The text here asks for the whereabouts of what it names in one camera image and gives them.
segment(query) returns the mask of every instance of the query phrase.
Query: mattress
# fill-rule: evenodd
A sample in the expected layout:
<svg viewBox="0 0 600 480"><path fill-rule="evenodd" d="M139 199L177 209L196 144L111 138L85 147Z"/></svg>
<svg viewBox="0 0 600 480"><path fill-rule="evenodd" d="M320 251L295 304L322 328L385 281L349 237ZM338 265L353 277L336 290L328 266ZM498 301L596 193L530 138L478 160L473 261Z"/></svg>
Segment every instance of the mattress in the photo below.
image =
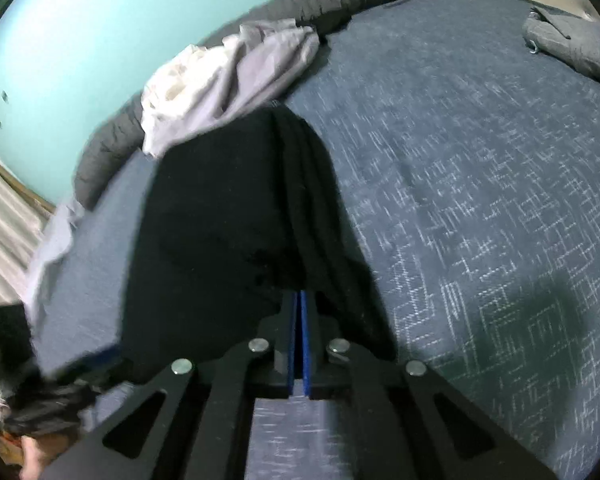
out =
<svg viewBox="0 0 600 480"><path fill-rule="evenodd" d="M528 51L529 7L368 10L328 36L286 102L330 151L350 250L400 357L579 480L600 457L600 84ZM36 340L43 369L116 341L154 169L136 153L78 230ZM343 421L335 402L258 400L246 478L352 478Z"/></svg>

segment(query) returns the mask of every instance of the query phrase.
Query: curtain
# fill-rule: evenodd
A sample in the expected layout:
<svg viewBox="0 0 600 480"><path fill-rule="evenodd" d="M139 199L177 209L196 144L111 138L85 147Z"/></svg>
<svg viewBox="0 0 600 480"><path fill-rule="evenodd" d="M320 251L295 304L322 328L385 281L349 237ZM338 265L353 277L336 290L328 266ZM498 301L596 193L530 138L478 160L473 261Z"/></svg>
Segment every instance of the curtain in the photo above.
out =
<svg viewBox="0 0 600 480"><path fill-rule="evenodd" d="M0 177L0 304L19 301L44 222Z"/></svg>

